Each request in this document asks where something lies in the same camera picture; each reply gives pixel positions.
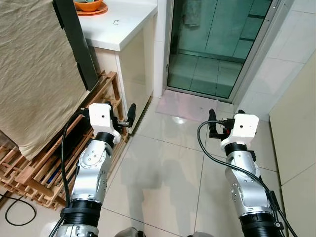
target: floor mat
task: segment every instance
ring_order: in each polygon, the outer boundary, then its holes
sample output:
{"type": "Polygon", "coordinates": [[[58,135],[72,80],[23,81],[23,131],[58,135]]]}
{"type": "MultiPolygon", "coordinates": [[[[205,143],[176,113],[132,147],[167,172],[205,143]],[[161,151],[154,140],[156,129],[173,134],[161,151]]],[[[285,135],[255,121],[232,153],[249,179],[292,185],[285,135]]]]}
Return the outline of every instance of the floor mat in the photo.
{"type": "Polygon", "coordinates": [[[206,121],[208,111],[216,112],[217,100],[166,90],[156,108],[157,113],[195,121],[206,121]]]}

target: wooden rack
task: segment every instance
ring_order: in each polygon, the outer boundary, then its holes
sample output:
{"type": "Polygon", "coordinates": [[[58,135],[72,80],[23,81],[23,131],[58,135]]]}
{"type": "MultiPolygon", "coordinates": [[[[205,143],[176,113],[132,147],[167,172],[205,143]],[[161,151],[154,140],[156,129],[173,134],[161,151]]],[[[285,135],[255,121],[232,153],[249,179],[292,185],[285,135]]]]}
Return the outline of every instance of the wooden rack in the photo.
{"type": "MultiPolygon", "coordinates": [[[[99,75],[99,83],[85,99],[81,108],[87,108],[92,103],[104,103],[105,101],[111,101],[114,113],[118,119],[124,120],[117,74],[114,72],[110,72],[107,75],[105,72],[102,72],[99,75]]],[[[71,123],[67,130],[67,135],[76,130],[82,119],[82,115],[79,115],[71,123]]],[[[76,163],[80,154],[86,148],[86,144],[92,138],[93,130],[90,127],[81,135],[75,149],[66,160],[65,168],[70,192],[75,183],[76,163]]],[[[0,146],[0,185],[4,186],[11,193],[28,197],[47,208],[57,209],[59,205],[65,206],[65,191],[60,168],[61,160],[57,153],[58,149],[60,149],[61,140],[62,131],[31,161],[22,156],[19,151],[0,146]]],[[[125,130],[121,142],[114,148],[112,167],[108,175],[111,174],[127,140],[128,133],[125,130]]]]}

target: orange bowl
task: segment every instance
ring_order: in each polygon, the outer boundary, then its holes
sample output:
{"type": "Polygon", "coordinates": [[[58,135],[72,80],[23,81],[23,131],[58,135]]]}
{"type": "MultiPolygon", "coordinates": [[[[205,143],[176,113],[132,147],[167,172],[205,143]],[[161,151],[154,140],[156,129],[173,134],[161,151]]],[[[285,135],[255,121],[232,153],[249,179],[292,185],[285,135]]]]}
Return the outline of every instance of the orange bowl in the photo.
{"type": "Polygon", "coordinates": [[[75,3],[75,6],[77,8],[79,8],[80,10],[92,12],[92,11],[95,11],[96,9],[99,8],[102,1],[103,0],[96,0],[93,2],[76,2],[76,1],[74,1],[74,3],[75,3]]]}

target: beige cloth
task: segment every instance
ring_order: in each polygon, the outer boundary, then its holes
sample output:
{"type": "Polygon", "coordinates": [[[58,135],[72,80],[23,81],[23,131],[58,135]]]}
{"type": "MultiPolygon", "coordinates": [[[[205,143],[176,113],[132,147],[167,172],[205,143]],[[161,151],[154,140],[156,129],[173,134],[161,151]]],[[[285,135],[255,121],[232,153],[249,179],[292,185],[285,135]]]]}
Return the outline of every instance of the beige cloth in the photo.
{"type": "Polygon", "coordinates": [[[0,129],[31,160],[88,92],[51,0],[0,0],[0,129]]]}

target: white countertop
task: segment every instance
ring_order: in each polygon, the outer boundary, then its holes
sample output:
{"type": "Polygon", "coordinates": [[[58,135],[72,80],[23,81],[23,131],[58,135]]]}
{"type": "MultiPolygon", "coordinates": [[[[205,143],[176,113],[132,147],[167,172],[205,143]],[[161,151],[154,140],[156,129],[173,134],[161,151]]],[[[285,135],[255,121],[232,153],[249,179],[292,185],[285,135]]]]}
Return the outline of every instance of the white countertop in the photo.
{"type": "Polygon", "coordinates": [[[105,0],[108,12],[93,16],[79,16],[88,45],[121,51],[157,13],[157,5],[133,1],[105,0]]]}

